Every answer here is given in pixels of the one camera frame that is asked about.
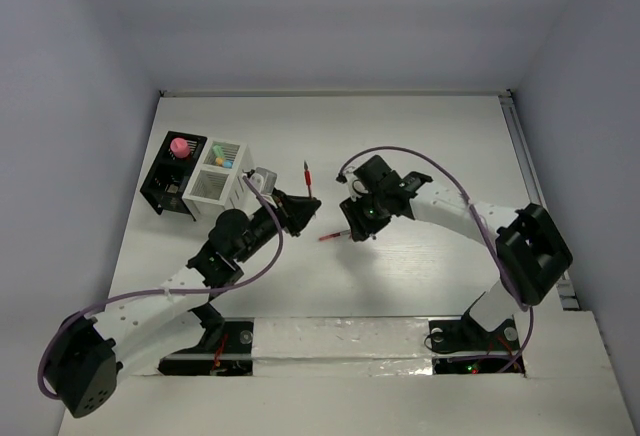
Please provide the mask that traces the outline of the dark red ink pen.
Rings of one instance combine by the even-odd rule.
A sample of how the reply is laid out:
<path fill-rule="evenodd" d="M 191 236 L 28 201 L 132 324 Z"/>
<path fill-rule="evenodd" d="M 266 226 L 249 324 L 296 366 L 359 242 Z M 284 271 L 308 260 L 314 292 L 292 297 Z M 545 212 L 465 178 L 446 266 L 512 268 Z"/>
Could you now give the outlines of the dark red ink pen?
<path fill-rule="evenodd" d="M 337 231 L 337 232 L 333 232 L 327 235 L 323 235 L 321 237 L 318 238 L 319 242 L 324 242 L 324 241 L 328 241 L 328 240 L 332 240 L 332 239 L 336 239 L 336 238 L 341 238 L 341 237 L 351 237 L 351 231 L 350 230 L 342 230 L 342 231 Z"/>

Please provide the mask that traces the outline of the red gel pen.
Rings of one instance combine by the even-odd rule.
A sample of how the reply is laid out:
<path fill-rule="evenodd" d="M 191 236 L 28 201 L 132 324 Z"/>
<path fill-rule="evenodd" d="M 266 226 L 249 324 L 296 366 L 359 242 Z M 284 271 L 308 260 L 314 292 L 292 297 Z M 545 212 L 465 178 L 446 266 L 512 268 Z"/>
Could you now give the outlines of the red gel pen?
<path fill-rule="evenodd" d="M 311 175 L 308 162 L 306 160 L 304 160 L 303 162 L 303 168 L 304 168 L 304 178 L 305 178 L 305 184 L 308 192 L 308 197 L 312 199 L 313 198 L 312 175 Z"/>

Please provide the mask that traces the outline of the green highlighter marker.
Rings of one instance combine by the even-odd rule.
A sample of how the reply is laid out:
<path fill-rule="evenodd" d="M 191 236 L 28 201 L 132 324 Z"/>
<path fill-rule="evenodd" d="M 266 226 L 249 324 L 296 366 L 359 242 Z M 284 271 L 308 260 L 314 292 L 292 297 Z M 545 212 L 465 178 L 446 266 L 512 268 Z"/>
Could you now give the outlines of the green highlighter marker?
<path fill-rule="evenodd" d="M 212 146 L 212 152 L 214 153 L 214 155 L 217 158 L 221 158 L 221 159 L 225 159 L 226 158 L 226 155 L 224 153 L 224 149 L 218 144 L 214 144 Z"/>

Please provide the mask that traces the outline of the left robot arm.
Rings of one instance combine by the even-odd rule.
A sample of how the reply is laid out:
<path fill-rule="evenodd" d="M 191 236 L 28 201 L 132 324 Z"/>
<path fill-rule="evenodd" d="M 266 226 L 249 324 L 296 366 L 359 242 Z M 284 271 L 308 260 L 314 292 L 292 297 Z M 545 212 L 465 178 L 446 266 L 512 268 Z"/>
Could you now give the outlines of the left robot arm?
<path fill-rule="evenodd" d="M 220 345 L 225 320 L 216 297 L 246 286 L 242 263 L 268 242 L 300 236 L 321 206 L 319 199 L 278 189 L 258 195 L 258 209 L 223 211 L 201 249 L 159 287 L 113 296 L 68 316 L 38 366 L 38 385 L 76 419 L 100 408 L 130 374 L 187 348 L 184 328 L 201 351 Z"/>

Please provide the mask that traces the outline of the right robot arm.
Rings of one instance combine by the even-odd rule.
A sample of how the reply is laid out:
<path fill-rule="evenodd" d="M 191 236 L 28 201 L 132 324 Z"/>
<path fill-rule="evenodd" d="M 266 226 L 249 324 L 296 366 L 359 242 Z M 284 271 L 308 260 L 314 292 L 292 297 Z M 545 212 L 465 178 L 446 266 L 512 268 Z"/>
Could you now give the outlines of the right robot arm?
<path fill-rule="evenodd" d="M 429 223 L 485 246 L 497 282 L 466 311 L 462 340 L 482 348 L 516 311 L 539 305 L 573 263 L 550 213 L 530 203 L 521 209 L 474 202 L 462 190 L 412 171 L 400 176 L 378 155 L 338 173 L 349 196 L 341 205 L 355 242 L 375 237 L 393 218 Z"/>

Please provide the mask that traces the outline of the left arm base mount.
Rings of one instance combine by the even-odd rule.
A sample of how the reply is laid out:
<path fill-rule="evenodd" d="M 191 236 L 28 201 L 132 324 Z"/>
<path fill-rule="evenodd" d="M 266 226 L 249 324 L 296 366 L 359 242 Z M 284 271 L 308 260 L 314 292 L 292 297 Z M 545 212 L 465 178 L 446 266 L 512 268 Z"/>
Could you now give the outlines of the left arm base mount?
<path fill-rule="evenodd" d="M 252 376 L 254 320 L 227 321 L 211 349 L 193 347 L 163 358 L 157 368 L 164 376 Z"/>

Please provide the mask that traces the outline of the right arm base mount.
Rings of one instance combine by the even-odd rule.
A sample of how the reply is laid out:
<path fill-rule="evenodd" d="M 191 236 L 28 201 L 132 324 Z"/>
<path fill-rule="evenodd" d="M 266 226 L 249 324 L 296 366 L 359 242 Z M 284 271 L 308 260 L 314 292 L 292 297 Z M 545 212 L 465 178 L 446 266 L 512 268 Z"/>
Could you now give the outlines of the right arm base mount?
<path fill-rule="evenodd" d="M 513 317 L 492 331 L 465 318 L 430 320 L 423 345 L 437 375 L 526 374 Z"/>

